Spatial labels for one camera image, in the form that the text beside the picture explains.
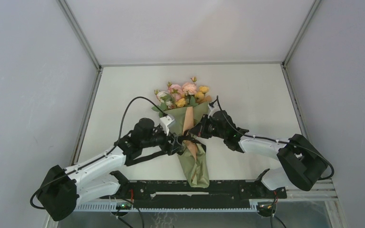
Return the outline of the yellow fake flower stem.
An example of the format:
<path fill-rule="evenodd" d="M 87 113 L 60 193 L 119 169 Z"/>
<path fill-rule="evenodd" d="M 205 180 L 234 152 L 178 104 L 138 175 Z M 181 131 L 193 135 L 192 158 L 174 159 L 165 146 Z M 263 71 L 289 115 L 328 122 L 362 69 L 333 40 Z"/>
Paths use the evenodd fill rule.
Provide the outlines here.
<path fill-rule="evenodd" d="M 197 87 L 198 92 L 195 95 L 185 95 L 184 98 L 174 101 L 174 105 L 178 108 L 192 106 L 195 107 L 199 104 L 203 104 L 205 102 L 210 102 L 212 97 L 208 95 L 210 88 L 208 86 L 199 86 Z"/>

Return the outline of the white fake flower stem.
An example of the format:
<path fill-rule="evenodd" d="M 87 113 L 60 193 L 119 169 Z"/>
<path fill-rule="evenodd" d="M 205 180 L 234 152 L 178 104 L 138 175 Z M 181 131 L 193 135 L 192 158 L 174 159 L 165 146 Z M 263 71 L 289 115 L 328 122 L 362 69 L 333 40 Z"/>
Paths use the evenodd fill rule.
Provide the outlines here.
<path fill-rule="evenodd" d="M 154 90 L 154 94 L 159 101 L 158 108 L 153 107 L 152 110 L 159 112 L 159 116 L 163 117 L 163 112 L 171 110 L 175 107 L 173 97 L 167 91 Z"/>

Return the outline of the orange green wrapping paper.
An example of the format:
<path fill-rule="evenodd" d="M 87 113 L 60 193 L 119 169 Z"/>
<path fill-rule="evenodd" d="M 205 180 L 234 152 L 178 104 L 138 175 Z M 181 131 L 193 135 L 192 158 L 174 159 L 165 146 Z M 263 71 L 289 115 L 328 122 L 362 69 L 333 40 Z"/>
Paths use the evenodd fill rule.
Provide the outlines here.
<path fill-rule="evenodd" d="M 178 136 L 185 136 L 187 130 L 198 124 L 204 114 L 209 112 L 209 100 L 195 107 L 181 107 L 165 111 L 175 118 L 170 131 Z M 183 153 L 178 156 L 182 171 L 193 188 L 207 188 L 210 185 L 206 161 L 206 146 L 202 143 L 183 141 Z"/>

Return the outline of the pink fake flower stem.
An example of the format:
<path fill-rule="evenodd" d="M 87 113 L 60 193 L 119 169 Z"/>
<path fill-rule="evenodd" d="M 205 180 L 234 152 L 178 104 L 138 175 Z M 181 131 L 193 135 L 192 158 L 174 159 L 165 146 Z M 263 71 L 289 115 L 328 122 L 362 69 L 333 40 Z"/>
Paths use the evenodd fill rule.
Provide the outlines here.
<path fill-rule="evenodd" d="M 197 89 L 197 77 L 191 77 L 190 82 L 186 82 L 182 85 L 182 91 L 184 95 L 195 95 L 198 92 Z"/>
<path fill-rule="evenodd" d="M 185 97 L 184 91 L 180 85 L 168 82 L 167 87 L 168 87 L 168 92 L 174 99 L 174 101 L 178 101 Z"/>

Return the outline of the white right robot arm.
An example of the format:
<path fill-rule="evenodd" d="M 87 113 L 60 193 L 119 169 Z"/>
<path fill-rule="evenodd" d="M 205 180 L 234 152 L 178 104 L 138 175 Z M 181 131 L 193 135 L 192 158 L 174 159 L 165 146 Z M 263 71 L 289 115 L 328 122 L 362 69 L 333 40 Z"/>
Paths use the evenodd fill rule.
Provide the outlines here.
<path fill-rule="evenodd" d="M 323 173 L 327 169 L 334 171 L 332 164 L 303 135 L 283 139 L 251 135 L 248 129 L 237 127 L 226 111 L 203 115 L 187 133 L 203 139 L 218 137 L 232 151 L 279 161 L 280 167 L 262 174 L 255 186 L 256 193 L 263 198 L 287 186 L 309 191 L 317 181 L 325 180 Z"/>

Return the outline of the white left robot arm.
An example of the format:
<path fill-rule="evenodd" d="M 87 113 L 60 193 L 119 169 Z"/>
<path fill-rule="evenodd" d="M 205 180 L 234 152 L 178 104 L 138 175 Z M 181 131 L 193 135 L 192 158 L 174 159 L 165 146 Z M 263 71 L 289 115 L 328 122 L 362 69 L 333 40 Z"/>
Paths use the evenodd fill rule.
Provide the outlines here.
<path fill-rule="evenodd" d="M 45 210 L 54 221 L 61 221 L 85 202 L 102 196 L 126 197 L 130 186 L 118 180 L 113 171 L 159 156 L 182 153 L 182 139 L 170 132 L 175 118 L 164 111 L 161 114 L 158 126 L 152 119 L 142 118 L 110 148 L 85 162 L 50 168 L 31 196 L 30 205 Z"/>

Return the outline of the black mounting base rail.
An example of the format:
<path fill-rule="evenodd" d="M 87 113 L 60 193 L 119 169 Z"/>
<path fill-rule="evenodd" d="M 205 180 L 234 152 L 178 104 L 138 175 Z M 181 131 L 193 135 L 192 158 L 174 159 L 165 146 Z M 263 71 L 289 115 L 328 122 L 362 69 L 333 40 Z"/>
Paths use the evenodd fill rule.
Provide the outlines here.
<path fill-rule="evenodd" d="M 184 180 L 131 180 L 111 197 L 131 200 L 140 209 L 249 209 L 251 201 L 286 199 L 287 193 L 252 180 L 213 180 L 207 188 Z"/>

